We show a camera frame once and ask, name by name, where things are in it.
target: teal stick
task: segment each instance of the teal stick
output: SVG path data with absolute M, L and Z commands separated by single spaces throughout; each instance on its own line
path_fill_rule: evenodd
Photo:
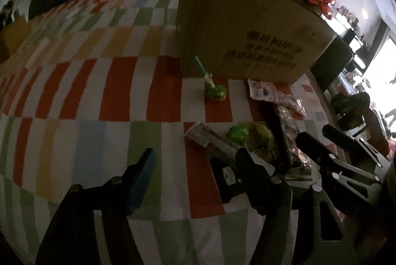
M 199 60 L 199 58 L 198 58 L 197 55 L 195 55 L 195 58 L 194 58 L 194 59 L 195 59 L 195 61 L 198 63 L 199 67 L 201 68 L 203 75 L 204 75 L 204 76 L 205 76 L 205 75 L 209 75 L 209 73 L 208 73 L 207 71 L 205 71 L 205 68 L 203 68 L 203 65 L 202 65 L 202 63 L 201 63 L 201 61 Z

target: table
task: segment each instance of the table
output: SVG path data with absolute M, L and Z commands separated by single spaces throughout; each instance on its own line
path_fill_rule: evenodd
M 182 78 L 177 5 L 72 1 L 34 18 L 31 35 L 0 66 L 0 226 L 23 260 L 34 261 L 72 184 L 101 185 L 152 147 L 157 166 L 129 218 L 145 264 L 249 262 L 265 217 L 245 194 L 222 204 L 205 151 L 183 135 L 195 121 L 226 132 L 260 120 L 260 111 L 243 81 L 215 77 L 227 98 L 205 102 L 203 79 Z M 334 150 L 308 78 L 276 86 L 302 99 L 300 130 Z M 100 257 L 110 264 L 100 212 L 95 219 Z M 294 236 L 296 221 L 293 212 Z

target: red bow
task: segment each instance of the red bow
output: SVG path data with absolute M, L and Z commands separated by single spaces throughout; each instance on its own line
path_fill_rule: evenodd
M 335 4 L 335 0 L 308 0 L 310 3 L 314 3 L 314 4 L 319 4 L 321 9 L 322 9 L 322 13 L 326 16 L 327 19 L 333 19 L 333 12 L 331 11 L 331 8 L 329 7 L 329 3 L 331 5 Z

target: lollipop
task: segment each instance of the lollipop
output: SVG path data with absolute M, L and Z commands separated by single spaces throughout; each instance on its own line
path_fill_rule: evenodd
M 212 80 L 212 74 L 209 74 L 201 61 L 199 60 L 198 56 L 195 56 L 195 61 L 198 63 L 199 67 L 202 70 L 203 77 L 205 78 L 205 84 L 207 85 L 206 96 L 208 99 L 212 101 L 224 101 L 227 91 L 224 85 L 221 84 L 214 84 Z

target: screw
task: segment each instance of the screw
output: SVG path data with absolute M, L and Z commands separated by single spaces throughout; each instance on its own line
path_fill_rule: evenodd
M 312 185 L 312 189 L 315 190 L 317 193 L 319 193 L 320 191 L 322 191 L 322 188 L 320 187 L 320 185 L 318 185 L 317 183 Z
M 271 182 L 278 185 L 282 182 L 279 177 L 271 177 Z
M 121 181 L 122 181 L 122 177 L 119 176 L 119 175 L 116 175 L 116 176 L 114 176 L 113 178 L 110 179 L 110 183 L 112 185 L 116 185 L 118 183 L 121 183 Z
M 80 189 L 81 189 L 80 185 L 71 185 L 69 192 L 73 194 L 76 193 L 77 191 L 80 191 Z

